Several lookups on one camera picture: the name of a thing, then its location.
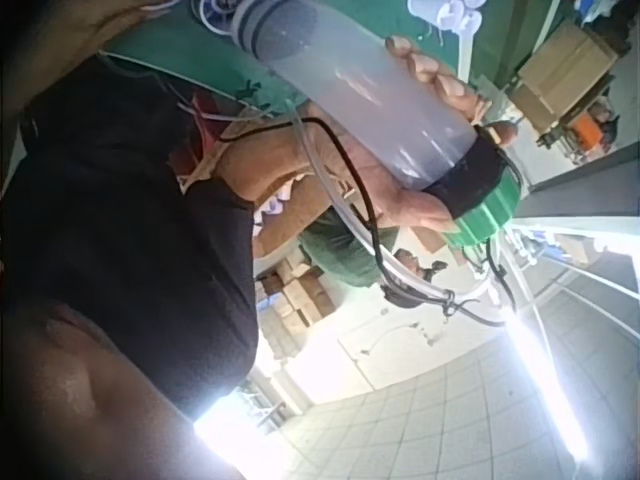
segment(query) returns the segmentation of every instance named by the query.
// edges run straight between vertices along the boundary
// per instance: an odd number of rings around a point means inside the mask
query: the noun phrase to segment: bottle cap
[[[424,191],[440,199],[459,232],[445,234],[457,247],[485,242],[512,217],[520,201],[521,185],[506,154],[483,128],[466,155],[447,174]]]

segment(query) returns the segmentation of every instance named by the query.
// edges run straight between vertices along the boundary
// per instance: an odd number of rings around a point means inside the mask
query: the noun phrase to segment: orange object
[[[586,112],[579,115],[571,123],[571,128],[578,135],[580,144],[585,152],[589,152],[600,145],[600,140],[604,136],[598,123]]]

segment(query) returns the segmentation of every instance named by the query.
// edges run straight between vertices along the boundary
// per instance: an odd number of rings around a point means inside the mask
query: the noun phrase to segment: finger
[[[405,58],[412,52],[419,52],[418,46],[406,37],[399,35],[391,35],[384,41],[384,45],[396,58]]]
[[[476,113],[474,115],[472,125],[478,125],[484,116],[487,114],[493,102],[488,100],[482,96],[478,96],[478,101],[476,103]]]
[[[441,233],[457,233],[460,231],[453,220],[437,220],[434,218],[425,218],[424,221],[421,222],[420,226]]]
[[[462,113],[469,122],[473,122],[478,97],[471,89],[457,78],[438,76],[435,81],[435,91],[444,103]]]
[[[113,17],[108,22],[102,24],[98,31],[95,33],[89,44],[87,45],[87,56],[93,55],[100,50],[105,43],[112,40],[122,32],[125,32],[149,18],[153,18],[158,13],[165,12],[145,12],[143,10],[135,9],[122,15]]]
[[[420,53],[410,53],[406,62],[411,76],[421,83],[433,83],[440,71],[440,62]]]

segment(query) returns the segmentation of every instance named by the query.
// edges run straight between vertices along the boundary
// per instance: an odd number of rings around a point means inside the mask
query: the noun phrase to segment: white tiled floor
[[[635,478],[638,345],[580,305],[560,294],[541,312],[589,445],[578,478]],[[575,470],[504,335],[417,378],[315,407],[281,432],[289,480],[570,480]]]

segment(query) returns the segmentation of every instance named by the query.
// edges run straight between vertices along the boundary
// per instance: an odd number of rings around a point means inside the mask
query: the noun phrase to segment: translucent cylinder
[[[245,0],[237,45],[316,102],[406,187],[423,190],[469,150],[476,132],[349,17],[309,0]]]

